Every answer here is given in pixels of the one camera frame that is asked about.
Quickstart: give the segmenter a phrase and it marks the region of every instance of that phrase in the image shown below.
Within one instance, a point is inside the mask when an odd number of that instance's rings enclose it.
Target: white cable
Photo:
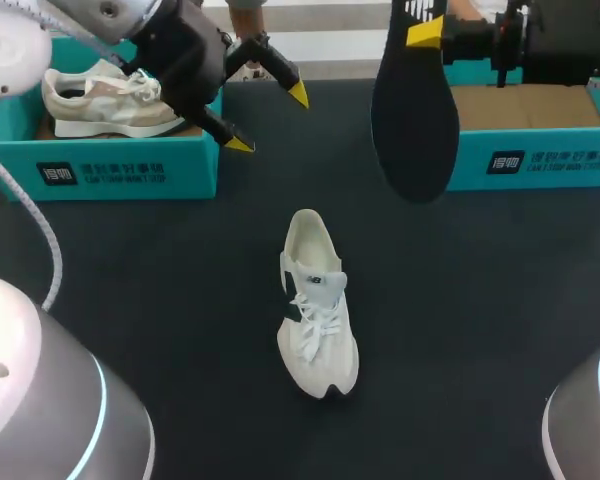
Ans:
[[[20,0],[0,0],[0,7],[18,10],[20,13],[32,20],[35,20],[46,28],[58,30],[65,35],[75,38],[83,45],[94,49],[101,57],[107,59],[117,67],[122,67],[124,65],[122,58],[120,58],[120,56],[109,47],[103,45],[94,35],[90,34],[86,30],[83,31],[65,25],[53,15],[43,12],[37,6],[37,2],[35,1],[32,2],[31,0],[28,0],[21,2]]]
[[[62,283],[62,252],[60,252],[58,239],[56,238],[56,234],[53,232],[51,225],[49,225],[49,222],[42,214],[38,206],[33,202],[33,200],[31,200],[31,197],[27,195],[22,187],[18,185],[18,182],[16,182],[16,180],[11,176],[7,169],[2,166],[1,163],[0,178],[4,181],[7,187],[9,187],[9,190],[11,190],[13,194],[18,197],[18,200],[20,200],[22,205],[24,205],[24,207],[29,211],[33,219],[40,227],[40,230],[42,230],[42,233],[49,244],[51,258],[53,260],[53,278],[51,279],[51,286],[49,287],[47,298],[45,298],[44,302],[42,302],[42,309],[45,312],[48,312],[58,296],[60,284]]]

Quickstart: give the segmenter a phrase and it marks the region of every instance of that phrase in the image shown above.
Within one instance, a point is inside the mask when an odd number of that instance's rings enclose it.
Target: white shoelace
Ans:
[[[302,318],[306,321],[302,329],[304,340],[300,344],[298,355],[311,362],[320,350],[322,337],[340,332],[342,322],[337,314],[339,304],[336,303],[331,309],[324,308],[309,302],[307,296],[301,293],[296,295],[291,304],[298,306]]]
[[[121,95],[138,95],[146,102],[159,99],[162,92],[160,82],[155,78],[151,78],[143,70],[132,73],[129,80],[99,76],[94,77],[94,80],[121,88],[118,92]]]

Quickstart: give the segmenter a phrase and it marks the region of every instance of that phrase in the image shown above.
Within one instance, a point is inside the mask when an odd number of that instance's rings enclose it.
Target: white sneaker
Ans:
[[[358,378],[359,358],[344,295],[347,276],[313,210],[293,216],[280,268],[289,304],[278,347],[287,370],[313,397],[348,394]]]
[[[108,62],[78,75],[50,69],[42,80],[42,99],[55,120],[54,134],[61,138],[169,133],[184,119],[160,100],[160,91],[160,83],[144,72],[126,77]]]

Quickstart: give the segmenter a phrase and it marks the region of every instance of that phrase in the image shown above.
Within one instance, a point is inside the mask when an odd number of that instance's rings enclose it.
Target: cardboard box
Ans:
[[[117,50],[133,57],[131,44]],[[73,39],[53,40],[53,68],[79,73],[97,60],[97,54]],[[221,113],[222,92],[210,107]],[[0,162],[35,201],[215,196],[219,147],[197,127],[145,139],[56,139],[46,116],[39,86],[0,102]]]
[[[600,90],[494,87],[489,61],[446,68],[461,133],[450,191],[600,186]]]

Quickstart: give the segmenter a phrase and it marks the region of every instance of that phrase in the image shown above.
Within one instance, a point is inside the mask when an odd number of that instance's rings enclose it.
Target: insole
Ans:
[[[405,8],[405,0],[392,0],[371,129],[391,187],[408,201],[426,203],[440,196],[451,179],[460,125],[440,50],[406,47],[409,27],[421,22]],[[436,0],[433,10],[441,14],[446,2]]]
[[[82,97],[82,96],[84,96],[84,90],[77,90],[77,89],[63,90],[62,92],[58,92],[58,95],[60,95],[62,98]]]
[[[298,245],[298,262],[305,267],[312,267],[322,272],[329,271],[329,255],[325,253],[324,241],[319,230],[307,229]]]

